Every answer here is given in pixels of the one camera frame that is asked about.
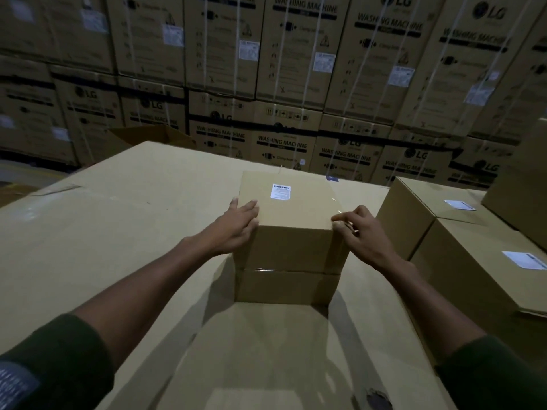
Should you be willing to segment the person's right hand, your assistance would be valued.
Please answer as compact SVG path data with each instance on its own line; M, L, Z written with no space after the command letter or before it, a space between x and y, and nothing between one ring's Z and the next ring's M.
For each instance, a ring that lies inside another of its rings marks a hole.
M379 220L364 205L359 205L352 212L358 214L358 223L334 221L333 230L343 237L350 251L360 261L381 273L393 269L402 259Z

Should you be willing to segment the person's left hand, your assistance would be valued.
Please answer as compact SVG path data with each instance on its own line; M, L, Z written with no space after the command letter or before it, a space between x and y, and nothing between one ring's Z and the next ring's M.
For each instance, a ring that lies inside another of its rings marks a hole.
M230 229L228 207L221 216L199 233L199 241L211 256L233 253L250 241L258 225L257 217L257 221L245 229Z

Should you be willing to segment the small taped cardboard box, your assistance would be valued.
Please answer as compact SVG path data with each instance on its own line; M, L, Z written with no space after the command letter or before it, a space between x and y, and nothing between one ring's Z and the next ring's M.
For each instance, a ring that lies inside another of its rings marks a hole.
M291 199L271 199L272 184L291 186ZM285 169L244 171L238 197L258 200L259 225L233 253L235 302L327 307L350 252L332 228L343 208L331 182Z

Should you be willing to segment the person's left forearm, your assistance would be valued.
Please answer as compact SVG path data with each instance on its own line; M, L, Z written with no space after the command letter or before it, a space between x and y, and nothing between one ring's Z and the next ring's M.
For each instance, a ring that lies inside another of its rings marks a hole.
M73 311L97 332L114 371L135 350L174 294L214 255L214 238L203 233L186 237Z

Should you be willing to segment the person's right forearm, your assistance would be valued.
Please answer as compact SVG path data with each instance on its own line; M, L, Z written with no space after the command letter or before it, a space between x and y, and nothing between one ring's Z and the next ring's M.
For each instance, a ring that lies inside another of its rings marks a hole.
M437 363L487 334L421 276L416 266L396 254L373 264L401 297Z

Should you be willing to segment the medium cardboard box with label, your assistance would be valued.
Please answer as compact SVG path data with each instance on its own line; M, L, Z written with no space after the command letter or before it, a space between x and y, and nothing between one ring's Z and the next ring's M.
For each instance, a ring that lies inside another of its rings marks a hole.
M476 211L454 209L444 200L462 200ZM485 208L463 189L396 177L377 215L395 251L410 260L436 219L487 226L492 222Z

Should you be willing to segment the very large flat cardboard carton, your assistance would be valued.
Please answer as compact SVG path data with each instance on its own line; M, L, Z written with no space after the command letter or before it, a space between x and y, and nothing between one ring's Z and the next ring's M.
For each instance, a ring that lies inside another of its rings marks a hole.
M144 143L0 209L0 353L220 214L244 171ZM349 254L328 310L234 302L219 256L176 292L98 410L456 410L386 279Z

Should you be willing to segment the open cardboard box flaps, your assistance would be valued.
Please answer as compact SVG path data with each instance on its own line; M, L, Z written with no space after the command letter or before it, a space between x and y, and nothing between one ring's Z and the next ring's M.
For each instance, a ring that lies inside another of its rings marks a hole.
M99 138L99 148L95 151L88 148L90 162L94 165L145 142L197 150L196 140L187 133L164 124L154 124L128 128L110 128L103 130Z

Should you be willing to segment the long cardboard box with label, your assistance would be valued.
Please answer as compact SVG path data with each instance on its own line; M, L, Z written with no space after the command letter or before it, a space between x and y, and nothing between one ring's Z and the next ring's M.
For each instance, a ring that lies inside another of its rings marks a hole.
M435 220L411 258L467 317L547 377L547 270L522 269L502 251L544 253L508 227Z

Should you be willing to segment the stack of printed appliance cartons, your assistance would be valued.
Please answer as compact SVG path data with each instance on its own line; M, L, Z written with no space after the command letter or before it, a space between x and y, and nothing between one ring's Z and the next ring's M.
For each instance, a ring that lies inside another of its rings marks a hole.
M487 190L547 117L547 0L0 0L0 157L103 130L382 186Z

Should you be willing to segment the plain tall cardboard box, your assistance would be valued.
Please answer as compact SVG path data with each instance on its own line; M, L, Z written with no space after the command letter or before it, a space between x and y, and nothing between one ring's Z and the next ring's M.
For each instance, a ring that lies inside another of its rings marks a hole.
M515 148L482 205L547 253L547 117Z

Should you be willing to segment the dark green right sleeve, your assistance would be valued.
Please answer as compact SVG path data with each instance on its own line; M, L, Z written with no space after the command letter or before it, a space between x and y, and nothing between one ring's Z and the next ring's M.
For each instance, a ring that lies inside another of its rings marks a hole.
M547 410L547 381L496 337L462 346L435 370L458 410Z

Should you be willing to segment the dark green sleeve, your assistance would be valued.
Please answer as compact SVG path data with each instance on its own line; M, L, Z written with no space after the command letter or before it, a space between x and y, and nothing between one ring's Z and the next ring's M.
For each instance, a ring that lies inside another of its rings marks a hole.
M0 410L95 410L114 376L96 330L63 314L0 354Z
M547 410L547 381L496 337L462 346L435 370L458 410Z

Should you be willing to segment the dark green left sleeve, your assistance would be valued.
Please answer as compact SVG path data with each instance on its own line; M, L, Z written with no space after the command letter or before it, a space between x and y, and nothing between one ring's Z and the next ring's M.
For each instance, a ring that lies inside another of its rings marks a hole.
M63 314L0 354L0 410L95 410L114 376L96 330Z

